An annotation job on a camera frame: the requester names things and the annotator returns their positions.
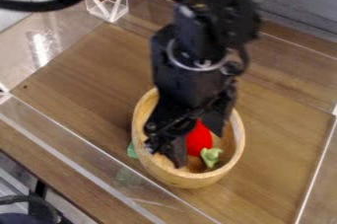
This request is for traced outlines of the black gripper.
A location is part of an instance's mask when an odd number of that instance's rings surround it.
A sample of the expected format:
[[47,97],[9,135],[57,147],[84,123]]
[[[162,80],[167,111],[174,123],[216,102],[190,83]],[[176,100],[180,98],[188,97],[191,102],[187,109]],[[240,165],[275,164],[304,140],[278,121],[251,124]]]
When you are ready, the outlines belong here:
[[238,101],[238,81],[234,77],[222,81],[155,78],[155,84],[160,98],[144,125],[146,146],[180,169],[187,166],[187,135],[196,122],[202,120],[223,136]]

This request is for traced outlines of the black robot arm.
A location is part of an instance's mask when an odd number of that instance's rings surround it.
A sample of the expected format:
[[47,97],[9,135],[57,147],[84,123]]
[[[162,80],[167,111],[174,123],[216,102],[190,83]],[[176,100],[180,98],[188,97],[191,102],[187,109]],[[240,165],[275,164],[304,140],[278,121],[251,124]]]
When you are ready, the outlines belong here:
[[[21,12],[62,10],[82,0],[0,0]],[[246,45],[263,25],[254,0],[175,0],[174,19],[152,36],[159,101],[144,124],[146,148],[187,165],[187,135],[203,122],[216,135],[238,101],[238,77],[248,70]]]

